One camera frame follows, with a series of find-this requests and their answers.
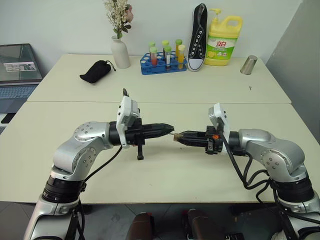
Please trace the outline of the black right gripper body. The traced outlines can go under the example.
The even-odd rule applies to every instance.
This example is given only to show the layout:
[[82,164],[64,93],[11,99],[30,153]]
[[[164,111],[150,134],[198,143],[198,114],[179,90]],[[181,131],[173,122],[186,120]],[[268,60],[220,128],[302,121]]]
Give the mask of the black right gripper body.
[[207,145],[205,153],[208,155],[217,155],[223,148],[223,131],[216,129],[214,126],[207,126],[205,131],[205,138]]

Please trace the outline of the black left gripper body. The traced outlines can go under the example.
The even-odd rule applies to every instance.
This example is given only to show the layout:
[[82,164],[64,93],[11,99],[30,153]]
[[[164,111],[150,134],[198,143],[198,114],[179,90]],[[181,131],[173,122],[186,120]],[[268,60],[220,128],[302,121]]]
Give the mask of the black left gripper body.
[[145,144],[143,125],[141,119],[135,119],[132,126],[125,131],[126,141],[129,145],[137,146],[137,159],[143,160],[143,145]]

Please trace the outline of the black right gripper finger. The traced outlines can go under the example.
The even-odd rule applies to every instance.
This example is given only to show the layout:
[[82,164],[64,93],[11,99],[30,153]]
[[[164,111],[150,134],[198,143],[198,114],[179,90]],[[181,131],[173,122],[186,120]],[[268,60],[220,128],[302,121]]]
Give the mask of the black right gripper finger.
[[178,139],[178,142],[191,147],[205,148],[208,146],[208,140],[206,138],[181,137]]
[[186,130],[180,133],[183,139],[206,139],[205,131]]

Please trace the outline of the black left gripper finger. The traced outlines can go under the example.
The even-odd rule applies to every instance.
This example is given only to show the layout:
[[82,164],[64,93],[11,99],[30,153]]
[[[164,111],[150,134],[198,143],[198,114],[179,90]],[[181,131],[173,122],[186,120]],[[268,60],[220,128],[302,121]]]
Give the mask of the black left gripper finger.
[[144,132],[144,138],[145,139],[154,139],[154,138],[160,138],[160,137],[166,136],[168,134],[170,134],[170,132],[161,131],[161,130],[145,131]]
[[150,123],[144,125],[144,130],[147,132],[160,131],[162,133],[171,133],[174,131],[174,127],[167,123]]

